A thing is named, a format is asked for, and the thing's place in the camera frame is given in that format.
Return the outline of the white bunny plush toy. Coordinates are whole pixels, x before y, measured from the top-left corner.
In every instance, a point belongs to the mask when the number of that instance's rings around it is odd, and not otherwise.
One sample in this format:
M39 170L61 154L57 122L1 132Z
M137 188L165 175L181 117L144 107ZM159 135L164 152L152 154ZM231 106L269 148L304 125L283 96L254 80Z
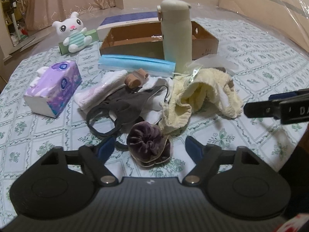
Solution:
M92 43L92 37L86 36L87 28L79 19L78 12L72 12L70 17L64 21L54 21L55 28L60 41L69 47L69 53L76 53Z

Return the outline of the cream yellow towel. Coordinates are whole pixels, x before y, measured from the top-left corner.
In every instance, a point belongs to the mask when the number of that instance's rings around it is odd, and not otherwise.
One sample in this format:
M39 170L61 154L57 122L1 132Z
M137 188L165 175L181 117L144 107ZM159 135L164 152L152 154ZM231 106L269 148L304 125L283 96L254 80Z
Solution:
M159 127L162 132L169 134L184 127L204 101L215 105L228 118L236 118L242 112L243 101L232 77L219 69L199 69L191 75L174 77L170 101L161 103L163 112Z

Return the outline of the white sock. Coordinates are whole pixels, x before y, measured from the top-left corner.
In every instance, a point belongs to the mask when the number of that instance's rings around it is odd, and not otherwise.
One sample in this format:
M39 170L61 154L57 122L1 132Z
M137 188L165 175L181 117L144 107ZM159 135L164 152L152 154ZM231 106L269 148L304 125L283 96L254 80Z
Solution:
M157 86L160 87L160 90L147 100L140 114L144 121L150 124L156 124L161 120L163 108L160 104L169 102L173 90L173 80L149 76L139 92L154 89Z

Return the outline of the clear mesh pouch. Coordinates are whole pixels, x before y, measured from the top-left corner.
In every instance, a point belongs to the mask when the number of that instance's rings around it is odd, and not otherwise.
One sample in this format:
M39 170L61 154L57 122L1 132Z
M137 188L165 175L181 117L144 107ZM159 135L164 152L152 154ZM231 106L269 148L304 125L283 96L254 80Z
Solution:
M228 61L225 57L217 54L209 54L188 63L185 67L185 74L190 74L194 69L218 69L223 72L234 74L239 69L239 65Z

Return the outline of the brown cardboard tray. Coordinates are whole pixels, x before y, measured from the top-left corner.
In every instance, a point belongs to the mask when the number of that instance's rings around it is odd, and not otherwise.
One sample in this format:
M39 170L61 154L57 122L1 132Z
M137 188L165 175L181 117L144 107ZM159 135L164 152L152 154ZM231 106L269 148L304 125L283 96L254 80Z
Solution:
M219 40L192 21L192 60L216 54ZM101 55L135 55L163 59L160 23L143 23L111 28L99 49Z

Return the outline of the blue surgical mask stack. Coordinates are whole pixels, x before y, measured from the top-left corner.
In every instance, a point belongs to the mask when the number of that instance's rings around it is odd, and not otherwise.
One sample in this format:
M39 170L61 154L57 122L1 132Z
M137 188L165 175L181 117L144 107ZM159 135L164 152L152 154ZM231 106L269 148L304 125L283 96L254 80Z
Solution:
M143 69L151 76L172 78L175 63L134 55L102 55L98 61L98 68L106 71L126 70L128 72Z

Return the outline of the dark grey fabric mask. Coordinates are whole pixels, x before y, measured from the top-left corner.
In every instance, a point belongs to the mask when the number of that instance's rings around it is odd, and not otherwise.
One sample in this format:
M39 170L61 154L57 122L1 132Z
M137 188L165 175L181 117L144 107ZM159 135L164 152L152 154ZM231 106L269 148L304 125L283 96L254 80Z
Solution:
M123 126L136 124L145 120L141 117L141 112L146 102L162 90L163 86L156 86L153 89L145 91L136 91L122 87L108 96L103 102L90 109L86 115L86 123L91 133L102 140L113 136L117 137ZM107 116L109 112L116 115L114 120L115 127L110 131L103 133L97 131L93 124L97 115Z

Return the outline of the white cloth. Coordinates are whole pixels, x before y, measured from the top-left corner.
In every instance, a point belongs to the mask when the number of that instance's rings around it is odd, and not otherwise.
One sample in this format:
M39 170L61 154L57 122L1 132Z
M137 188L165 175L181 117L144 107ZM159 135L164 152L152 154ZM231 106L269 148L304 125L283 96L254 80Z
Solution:
M108 96L122 88L128 72L126 70L110 71L103 75L99 84L74 95L74 101L80 110L87 113L94 106L103 102Z

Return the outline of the cream thermos bottle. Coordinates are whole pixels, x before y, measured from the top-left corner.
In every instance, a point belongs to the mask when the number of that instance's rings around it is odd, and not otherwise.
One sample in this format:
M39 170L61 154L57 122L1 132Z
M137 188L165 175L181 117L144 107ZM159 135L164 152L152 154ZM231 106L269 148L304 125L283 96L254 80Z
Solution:
M157 6L165 60L175 63L175 73L185 73L192 61L191 5L182 0L163 0Z

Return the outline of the purple tissue pack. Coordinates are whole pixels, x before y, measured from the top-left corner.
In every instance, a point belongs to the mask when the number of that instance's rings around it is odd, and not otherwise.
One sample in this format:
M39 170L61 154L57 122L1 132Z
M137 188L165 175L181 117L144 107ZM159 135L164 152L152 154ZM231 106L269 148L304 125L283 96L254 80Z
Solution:
M57 118L66 107L82 78L74 61L42 67L25 91L24 100L33 113Z

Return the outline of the blue white flat box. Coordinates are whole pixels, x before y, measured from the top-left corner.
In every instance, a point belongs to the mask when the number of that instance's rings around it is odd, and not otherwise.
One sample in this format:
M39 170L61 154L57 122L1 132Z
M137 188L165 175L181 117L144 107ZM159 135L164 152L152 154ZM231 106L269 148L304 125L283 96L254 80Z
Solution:
M103 41L111 28L122 27L127 25L154 23L158 22L157 12L138 12L130 14L122 14L105 18L96 32L99 41Z

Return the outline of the green small box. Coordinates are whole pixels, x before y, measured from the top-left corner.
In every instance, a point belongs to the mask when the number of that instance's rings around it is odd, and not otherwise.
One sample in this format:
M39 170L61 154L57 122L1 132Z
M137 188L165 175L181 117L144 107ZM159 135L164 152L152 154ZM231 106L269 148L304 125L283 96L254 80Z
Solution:
M95 29L87 31L85 35L86 36L91 36L92 37L92 42L98 41L98 34L97 34L97 31ZM69 53L69 47L68 46L64 46L63 42L60 42L58 44L58 46L59 46L61 55L66 55L67 53Z

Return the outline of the purple velvet scrunchie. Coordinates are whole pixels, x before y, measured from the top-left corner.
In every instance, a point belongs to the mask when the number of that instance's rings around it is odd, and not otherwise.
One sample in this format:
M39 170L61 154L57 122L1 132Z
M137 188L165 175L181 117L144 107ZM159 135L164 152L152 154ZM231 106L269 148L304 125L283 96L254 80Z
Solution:
M162 133L158 125L148 122L134 124L127 137L131 156L144 168L169 161L172 144L169 136Z

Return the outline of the wooden headboard in plastic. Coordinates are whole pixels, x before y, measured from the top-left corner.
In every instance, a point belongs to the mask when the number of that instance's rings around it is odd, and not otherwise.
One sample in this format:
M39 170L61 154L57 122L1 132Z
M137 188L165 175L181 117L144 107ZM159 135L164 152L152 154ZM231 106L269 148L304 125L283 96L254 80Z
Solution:
M274 27L308 51L308 0L219 0L218 5Z

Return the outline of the floral green white tablecloth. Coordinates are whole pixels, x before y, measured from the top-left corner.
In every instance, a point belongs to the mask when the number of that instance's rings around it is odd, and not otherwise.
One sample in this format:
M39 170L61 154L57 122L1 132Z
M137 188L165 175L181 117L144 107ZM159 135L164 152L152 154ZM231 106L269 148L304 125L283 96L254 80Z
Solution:
M272 94L308 86L308 58L267 32L241 20L196 18L219 40L218 54L237 65L233 74L237 94L244 103L265 101ZM97 85L104 75L98 68L100 43L75 55L64 55L57 48L24 59L1 93L1 225L16 215L9 199L12 183L54 146L76 150L93 145L91 134L77 104L70 101L58 118L33 114L23 95L43 66L63 60L77 63L82 77L80 89ZM239 116L229 120L216 108L205 104L188 124L172 133L174 152L170 161L150 169L140 167L126 151L114 151L107 167L117 177L183 178L194 166L185 151L185 139L213 143L234 150L246 146L276 171L289 159L303 136L305 123L281 125L272 118Z

